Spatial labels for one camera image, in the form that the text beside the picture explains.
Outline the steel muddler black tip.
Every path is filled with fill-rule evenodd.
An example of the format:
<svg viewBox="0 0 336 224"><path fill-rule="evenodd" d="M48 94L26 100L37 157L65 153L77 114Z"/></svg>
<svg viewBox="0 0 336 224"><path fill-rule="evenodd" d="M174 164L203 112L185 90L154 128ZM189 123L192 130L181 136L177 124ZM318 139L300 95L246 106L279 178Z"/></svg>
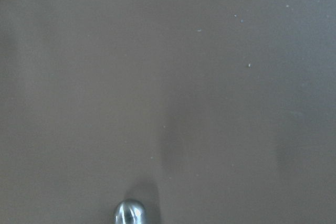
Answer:
<svg viewBox="0 0 336 224"><path fill-rule="evenodd" d="M134 199L120 202L113 214L115 224L146 224L147 214L144 205Z"/></svg>

